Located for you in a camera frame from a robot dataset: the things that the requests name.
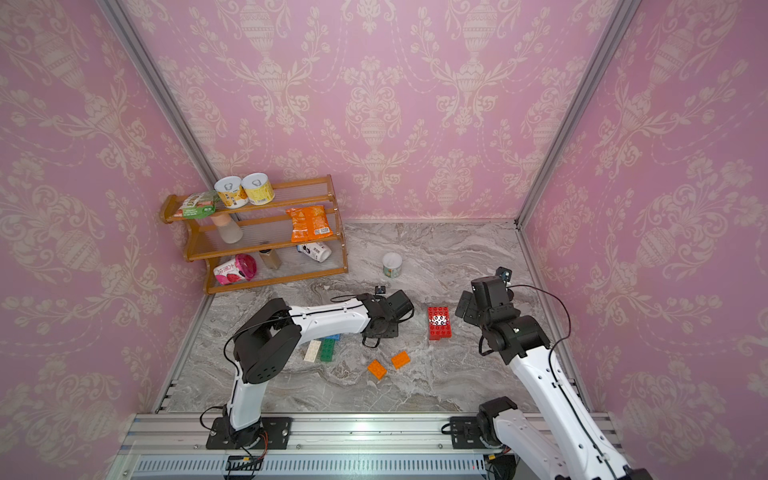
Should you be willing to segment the red lego brick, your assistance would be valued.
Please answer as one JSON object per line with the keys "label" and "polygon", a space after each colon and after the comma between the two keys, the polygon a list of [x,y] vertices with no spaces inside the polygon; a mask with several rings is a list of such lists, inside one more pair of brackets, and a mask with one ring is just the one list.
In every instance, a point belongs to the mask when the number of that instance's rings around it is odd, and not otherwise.
{"label": "red lego brick", "polygon": [[431,325],[429,327],[428,338],[430,341],[437,341],[443,338],[451,338],[452,329],[447,325]]}
{"label": "red lego brick", "polygon": [[429,307],[427,309],[428,319],[432,322],[446,322],[450,319],[450,312],[447,307]]}
{"label": "red lego brick", "polygon": [[434,331],[449,331],[450,319],[446,316],[433,316],[428,319],[429,327]]}

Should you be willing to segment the red lego brick front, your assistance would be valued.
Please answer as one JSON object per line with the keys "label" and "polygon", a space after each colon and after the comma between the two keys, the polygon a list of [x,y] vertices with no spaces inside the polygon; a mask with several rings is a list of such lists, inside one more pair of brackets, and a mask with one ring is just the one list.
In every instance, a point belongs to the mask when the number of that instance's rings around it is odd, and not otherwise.
{"label": "red lego brick front", "polygon": [[428,338],[430,341],[437,341],[443,338],[451,338],[452,329],[447,325],[431,325],[429,327]]}

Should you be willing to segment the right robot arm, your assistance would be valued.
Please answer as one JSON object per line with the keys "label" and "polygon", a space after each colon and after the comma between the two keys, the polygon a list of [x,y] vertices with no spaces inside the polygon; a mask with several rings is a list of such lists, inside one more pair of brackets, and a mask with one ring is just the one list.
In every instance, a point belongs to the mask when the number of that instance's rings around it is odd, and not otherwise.
{"label": "right robot arm", "polygon": [[499,397],[480,405],[480,438],[489,447],[507,447],[540,479],[649,479],[633,467],[597,426],[555,356],[555,344],[539,322],[513,304],[511,272],[471,281],[455,315],[481,331],[483,356],[498,354],[526,388],[549,427],[549,440],[517,405]]}

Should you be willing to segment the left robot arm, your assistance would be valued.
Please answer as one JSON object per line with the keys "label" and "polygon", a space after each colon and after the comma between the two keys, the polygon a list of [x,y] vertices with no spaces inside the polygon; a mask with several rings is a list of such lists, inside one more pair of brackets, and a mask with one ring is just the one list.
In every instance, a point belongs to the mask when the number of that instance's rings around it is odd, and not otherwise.
{"label": "left robot arm", "polygon": [[267,383],[285,367],[296,347],[344,334],[359,334],[362,343],[398,336],[399,325],[414,314],[405,292],[390,296],[347,294],[329,304],[290,306],[283,299],[269,300],[225,343],[225,358],[235,368],[230,400],[224,407],[227,435],[243,446],[260,433],[261,407]]}

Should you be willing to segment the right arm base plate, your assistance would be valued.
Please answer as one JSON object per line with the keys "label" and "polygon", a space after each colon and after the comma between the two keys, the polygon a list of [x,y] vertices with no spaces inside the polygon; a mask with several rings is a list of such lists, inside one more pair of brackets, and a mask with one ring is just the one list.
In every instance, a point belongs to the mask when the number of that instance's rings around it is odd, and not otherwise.
{"label": "right arm base plate", "polygon": [[483,414],[452,416],[441,427],[441,433],[450,437],[452,447],[457,450],[493,449],[501,445],[491,422]]}

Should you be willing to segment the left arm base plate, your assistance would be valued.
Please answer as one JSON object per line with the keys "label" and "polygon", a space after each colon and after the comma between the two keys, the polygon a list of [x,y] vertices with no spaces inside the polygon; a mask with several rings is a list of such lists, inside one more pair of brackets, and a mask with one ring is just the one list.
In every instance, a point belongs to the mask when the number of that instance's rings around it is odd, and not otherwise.
{"label": "left arm base plate", "polygon": [[216,418],[209,432],[207,450],[236,450],[241,448],[286,450],[291,435],[291,417],[262,416],[261,419],[242,430],[235,430],[228,418]]}

